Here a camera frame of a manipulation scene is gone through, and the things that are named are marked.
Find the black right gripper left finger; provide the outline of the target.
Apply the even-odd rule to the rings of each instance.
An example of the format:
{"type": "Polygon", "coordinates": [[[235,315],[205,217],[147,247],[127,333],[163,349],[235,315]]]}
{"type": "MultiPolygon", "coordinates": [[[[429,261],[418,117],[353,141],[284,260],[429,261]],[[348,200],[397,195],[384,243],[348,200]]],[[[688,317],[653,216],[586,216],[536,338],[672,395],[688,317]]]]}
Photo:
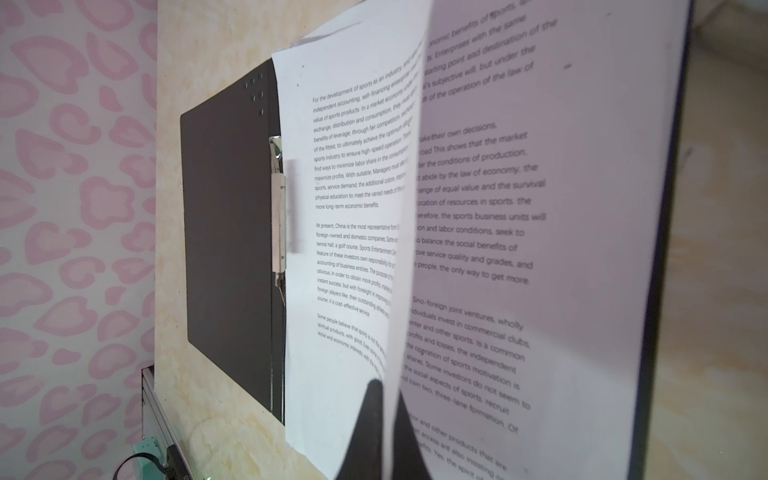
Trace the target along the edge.
{"type": "Polygon", "coordinates": [[[371,380],[366,388],[337,480],[382,478],[383,384],[371,380]]]}

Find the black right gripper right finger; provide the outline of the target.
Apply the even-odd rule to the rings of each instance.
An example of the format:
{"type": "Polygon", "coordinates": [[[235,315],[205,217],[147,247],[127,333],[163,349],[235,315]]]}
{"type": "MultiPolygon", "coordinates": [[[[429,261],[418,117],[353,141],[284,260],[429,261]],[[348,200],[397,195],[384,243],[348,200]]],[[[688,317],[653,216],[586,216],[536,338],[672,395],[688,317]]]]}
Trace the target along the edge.
{"type": "Polygon", "coordinates": [[[393,454],[393,480],[431,480],[402,395],[395,417],[393,454]]]}

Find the blue and black file folder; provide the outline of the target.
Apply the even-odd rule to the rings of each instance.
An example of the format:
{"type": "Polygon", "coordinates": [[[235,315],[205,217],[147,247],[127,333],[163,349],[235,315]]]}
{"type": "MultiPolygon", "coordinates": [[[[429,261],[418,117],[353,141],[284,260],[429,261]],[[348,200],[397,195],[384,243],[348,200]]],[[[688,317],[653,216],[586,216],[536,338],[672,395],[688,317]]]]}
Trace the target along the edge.
{"type": "MultiPolygon", "coordinates": [[[[349,9],[292,47],[364,19],[380,2],[349,9]]],[[[180,144],[189,342],[285,428],[286,303],[271,252],[269,137],[281,137],[274,55],[183,113],[180,144]]]]}

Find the printed sheet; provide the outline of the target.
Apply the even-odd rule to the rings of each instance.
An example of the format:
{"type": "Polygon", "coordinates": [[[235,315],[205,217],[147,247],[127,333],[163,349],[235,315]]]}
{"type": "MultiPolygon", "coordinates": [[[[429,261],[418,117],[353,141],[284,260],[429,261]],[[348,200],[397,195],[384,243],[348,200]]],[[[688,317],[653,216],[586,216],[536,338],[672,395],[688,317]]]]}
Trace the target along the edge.
{"type": "Polygon", "coordinates": [[[438,1],[401,391],[431,479],[639,479],[687,1],[438,1]]]}
{"type": "Polygon", "coordinates": [[[286,168],[285,437],[336,479],[368,383],[391,474],[433,5],[374,13],[273,57],[286,168]]]}

